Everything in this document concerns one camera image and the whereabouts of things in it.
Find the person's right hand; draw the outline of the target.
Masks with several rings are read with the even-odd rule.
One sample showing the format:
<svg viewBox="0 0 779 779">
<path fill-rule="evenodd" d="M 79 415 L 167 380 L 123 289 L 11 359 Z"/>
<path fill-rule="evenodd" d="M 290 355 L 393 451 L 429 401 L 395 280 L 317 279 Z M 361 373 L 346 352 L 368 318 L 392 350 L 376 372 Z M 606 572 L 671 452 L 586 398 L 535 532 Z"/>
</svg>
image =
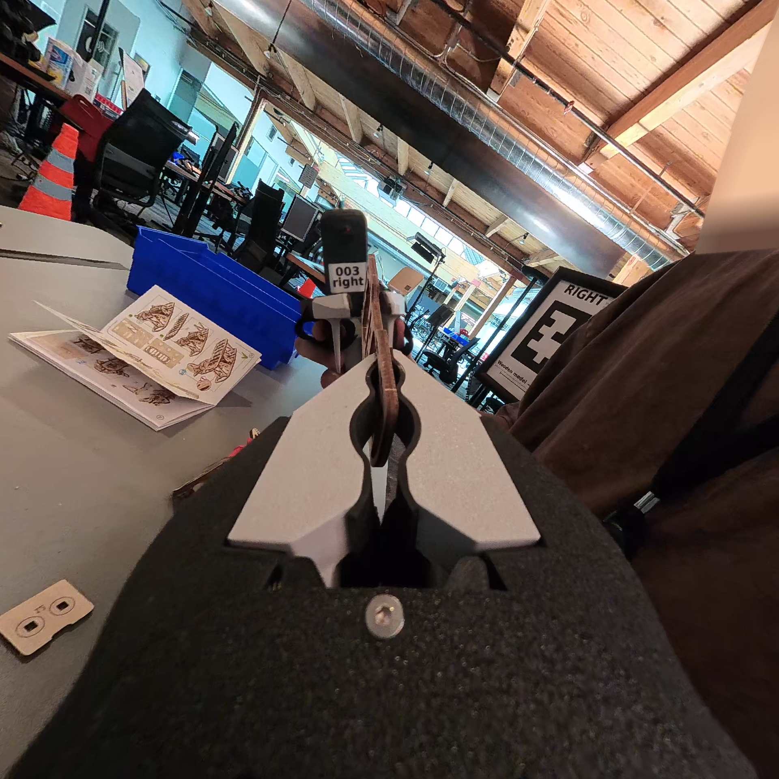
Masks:
<svg viewBox="0 0 779 779">
<path fill-rule="evenodd" d="M 323 389 L 334 384 L 347 371 L 344 368 L 344 355 L 341 356 L 341 360 L 338 362 L 334 351 L 323 342 L 312 342 L 298 337 L 295 342 L 295 349 L 301 357 L 320 365 L 324 369 L 320 377 L 320 384 Z"/>
</svg>

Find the computer monitor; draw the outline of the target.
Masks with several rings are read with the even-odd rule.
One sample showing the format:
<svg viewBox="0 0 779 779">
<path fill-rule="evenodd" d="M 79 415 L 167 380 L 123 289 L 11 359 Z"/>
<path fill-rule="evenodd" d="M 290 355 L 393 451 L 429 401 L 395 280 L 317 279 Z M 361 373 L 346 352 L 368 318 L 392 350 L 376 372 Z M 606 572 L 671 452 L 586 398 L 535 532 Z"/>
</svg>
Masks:
<svg viewBox="0 0 779 779">
<path fill-rule="evenodd" d="M 304 241 L 321 212 L 316 204 L 296 194 L 280 226 L 280 234 L 288 239 Z"/>
</svg>

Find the black office chair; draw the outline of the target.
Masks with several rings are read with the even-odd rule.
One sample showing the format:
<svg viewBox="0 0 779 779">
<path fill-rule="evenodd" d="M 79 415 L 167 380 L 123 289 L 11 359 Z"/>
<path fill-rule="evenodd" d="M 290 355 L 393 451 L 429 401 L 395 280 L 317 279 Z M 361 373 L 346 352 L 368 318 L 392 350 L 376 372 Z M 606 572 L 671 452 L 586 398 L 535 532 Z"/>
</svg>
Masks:
<svg viewBox="0 0 779 779">
<path fill-rule="evenodd" d="M 100 221 L 116 201 L 152 206 L 167 162 L 191 127 L 148 89 L 101 134 L 93 159 L 77 151 L 74 162 L 73 220 Z"/>
</svg>

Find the wooden biplane model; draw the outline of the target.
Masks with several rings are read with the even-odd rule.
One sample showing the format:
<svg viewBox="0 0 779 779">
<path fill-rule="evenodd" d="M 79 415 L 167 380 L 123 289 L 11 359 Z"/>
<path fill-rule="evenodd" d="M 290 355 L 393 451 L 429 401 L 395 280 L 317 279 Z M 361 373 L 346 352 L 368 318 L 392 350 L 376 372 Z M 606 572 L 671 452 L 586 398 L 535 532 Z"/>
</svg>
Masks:
<svg viewBox="0 0 779 779">
<path fill-rule="evenodd" d="M 189 480 L 188 482 L 185 482 L 182 486 L 176 488 L 173 492 L 171 492 L 170 493 L 171 505 L 178 504 L 181 501 L 186 500 L 190 496 L 192 496 L 206 482 L 208 482 L 208 480 L 213 475 L 218 473 L 228 462 L 230 462 L 233 458 L 235 458 L 244 448 L 246 448 L 249 444 L 252 443 L 252 441 L 257 439 L 259 436 L 260 436 L 260 430 L 258 428 L 252 428 L 248 434 L 248 439 L 244 444 L 239 445 L 229 455 L 219 460 L 218 462 L 209 465 L 193 479 Z"/>
</svg>

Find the orange traffic cone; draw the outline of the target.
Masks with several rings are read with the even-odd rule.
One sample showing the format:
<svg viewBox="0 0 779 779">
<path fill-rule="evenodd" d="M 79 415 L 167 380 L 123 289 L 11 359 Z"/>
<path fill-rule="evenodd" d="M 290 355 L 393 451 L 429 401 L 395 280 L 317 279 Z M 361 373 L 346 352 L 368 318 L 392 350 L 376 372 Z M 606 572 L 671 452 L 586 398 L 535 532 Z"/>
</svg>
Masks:
<svg viewBox="0 0 779 779">
<path fill-rule="evenodd" d="M 67 123 L 62 125 L 51 151 L 17 206 L 18 210 L 71 221 L 79 138 L 76 128 Z"/>
</svg>

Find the instruction booklet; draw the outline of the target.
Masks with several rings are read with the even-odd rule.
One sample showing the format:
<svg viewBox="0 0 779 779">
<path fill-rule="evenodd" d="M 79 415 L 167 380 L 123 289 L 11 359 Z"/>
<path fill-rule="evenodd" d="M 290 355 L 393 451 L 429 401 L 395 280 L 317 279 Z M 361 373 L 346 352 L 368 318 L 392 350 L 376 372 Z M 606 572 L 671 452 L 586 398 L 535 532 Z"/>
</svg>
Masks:
<svg viewBox="0 0 779 779">
<path fill-rule="evenodd" d="M 101 329 L 40 306 L 68 328 L 9 339 L 157 432 L 210 411 L 261 360 L 159 286 Z"/>
</svg>

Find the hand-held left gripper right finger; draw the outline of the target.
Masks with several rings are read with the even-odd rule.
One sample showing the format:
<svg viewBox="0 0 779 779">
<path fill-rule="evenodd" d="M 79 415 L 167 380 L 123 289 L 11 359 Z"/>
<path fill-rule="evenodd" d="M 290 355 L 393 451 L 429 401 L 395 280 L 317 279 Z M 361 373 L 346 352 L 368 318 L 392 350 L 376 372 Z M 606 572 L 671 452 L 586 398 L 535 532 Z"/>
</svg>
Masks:
<svg viewBox="0 0 779 779">
<path fill-rule="evenodd" d="M 403 444 L 396 481 L 401 569 L 529 549 L 541 533 L 485 420 L 413 360 L 396 354 Z"/>
</svg>

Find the wooden parts sheet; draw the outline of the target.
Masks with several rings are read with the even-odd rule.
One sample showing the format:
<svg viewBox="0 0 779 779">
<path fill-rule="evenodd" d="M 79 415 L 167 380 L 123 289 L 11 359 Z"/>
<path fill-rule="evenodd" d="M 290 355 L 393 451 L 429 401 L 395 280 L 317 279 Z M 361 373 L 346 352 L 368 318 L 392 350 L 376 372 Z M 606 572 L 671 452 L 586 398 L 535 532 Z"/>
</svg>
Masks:
<svg viewBox="0 0 779 779">
<path fill-rule="evenodd" d="M 370 459 L 373 467 L 382 467 L 389 457 L 399 414 L 399 399 L 394 368 L 396 332 L 386 332 L 380 311 L 383 287 L 375 256 L 368 255 L 364 305 L 362 310 L 362 356 L 374 358 L 369 382 L 375 391 L 375 423 L 371 438 Z"/>
</svg>

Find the small wooden parts piece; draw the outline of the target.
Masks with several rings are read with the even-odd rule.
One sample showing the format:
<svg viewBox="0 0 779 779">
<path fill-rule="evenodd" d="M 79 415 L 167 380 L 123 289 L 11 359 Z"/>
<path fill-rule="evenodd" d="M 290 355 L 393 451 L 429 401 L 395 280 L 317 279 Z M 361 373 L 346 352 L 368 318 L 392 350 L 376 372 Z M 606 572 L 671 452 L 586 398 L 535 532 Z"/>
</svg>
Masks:
<svg viewBox="0 0 779 779">
<path fill-rule="evenodd" d="M 46 647 L 62 630 L 92 611 L 93 603 L 66 579 L 1 615 L 1 635 L 11 648 L 30 657 Z"/>
</svg>

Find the blue plastic bin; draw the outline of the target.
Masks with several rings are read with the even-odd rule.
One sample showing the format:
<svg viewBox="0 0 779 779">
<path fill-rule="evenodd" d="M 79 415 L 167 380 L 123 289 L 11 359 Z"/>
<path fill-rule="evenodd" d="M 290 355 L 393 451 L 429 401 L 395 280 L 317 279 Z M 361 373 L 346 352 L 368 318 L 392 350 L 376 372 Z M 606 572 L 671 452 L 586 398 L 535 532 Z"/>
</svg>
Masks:
<svg viewBox="0 0 779 779">
<path fill-rule="evenodd" d="M 259 351 L 264 368 L 291 363 L 298 299 L 206 242 L 139 228 L 127 288 L 144 295 L 155 286 Z"/>
</svg>

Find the framed marker sign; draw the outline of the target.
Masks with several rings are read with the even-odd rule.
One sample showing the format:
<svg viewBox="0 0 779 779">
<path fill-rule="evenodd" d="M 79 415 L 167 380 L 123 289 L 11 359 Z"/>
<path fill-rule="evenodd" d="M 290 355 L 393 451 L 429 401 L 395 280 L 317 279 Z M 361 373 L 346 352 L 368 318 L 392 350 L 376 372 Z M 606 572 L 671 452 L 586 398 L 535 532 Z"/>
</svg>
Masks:
<svg viewBox="0 0 779 779">
<path fill-rule="evenodd" d="M 625 289 L 577 270 L 558 269 L 475 378 L 504 403 L 520 401 L 561 345 Z"/>
</svg>

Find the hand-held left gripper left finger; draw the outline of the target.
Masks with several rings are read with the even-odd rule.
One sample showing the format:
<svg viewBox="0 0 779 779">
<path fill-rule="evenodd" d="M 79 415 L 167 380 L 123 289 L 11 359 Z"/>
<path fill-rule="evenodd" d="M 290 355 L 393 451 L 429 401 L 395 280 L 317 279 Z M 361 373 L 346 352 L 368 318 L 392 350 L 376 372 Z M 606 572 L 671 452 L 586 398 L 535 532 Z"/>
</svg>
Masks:
<svg viewBox="0 0 779 779">
<path fill-rule="evenodd" d="M 291 415 L 248 496 L 227 542 L 311 560 L 326 587 L 358 546 L 362 521 L 348 514 L 361 498 L 372 506 L 371 467 L 351 423 L 371 400 L 368 356 Z"/>
</svg>

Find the silver ventilation duct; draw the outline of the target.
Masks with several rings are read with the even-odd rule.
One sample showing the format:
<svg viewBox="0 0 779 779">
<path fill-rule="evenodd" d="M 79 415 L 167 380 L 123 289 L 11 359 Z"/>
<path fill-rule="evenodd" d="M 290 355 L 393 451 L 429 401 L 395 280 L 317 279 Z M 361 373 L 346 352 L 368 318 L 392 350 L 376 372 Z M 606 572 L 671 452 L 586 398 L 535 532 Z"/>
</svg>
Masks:
<svg viewBox="0 0 779 779">
<path fill-rule="evenodd" d="M 470 132 L 504 162 L 584 227 L 588 237 L 605 239 L 619 253 L 637 256 L 650 268 L 686 255 L 673 240 L 638 217 L 575 170 L 537 134 L 503 112 L 464 78 L 433 61 L 403 31 L 383 22 L 359 2 L 303 2 L 334 33 L 385 67 L 406 86 Z"/>
</svg>

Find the person's brown clothing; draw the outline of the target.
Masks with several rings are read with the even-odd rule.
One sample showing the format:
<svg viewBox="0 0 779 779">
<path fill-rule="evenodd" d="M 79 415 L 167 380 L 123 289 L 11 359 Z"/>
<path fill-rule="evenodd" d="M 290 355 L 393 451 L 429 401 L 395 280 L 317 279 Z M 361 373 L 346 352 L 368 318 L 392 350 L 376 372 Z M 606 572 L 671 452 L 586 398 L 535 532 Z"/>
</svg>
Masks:
<svg viewBox="0 0 779 779">
<path fill-rule="evenodd" d="M 777 777 L 777 249 L 692 254 L 496 414 L 600 519 L 648 493 L 633 567 L 706 706 Z"/>
</svg>

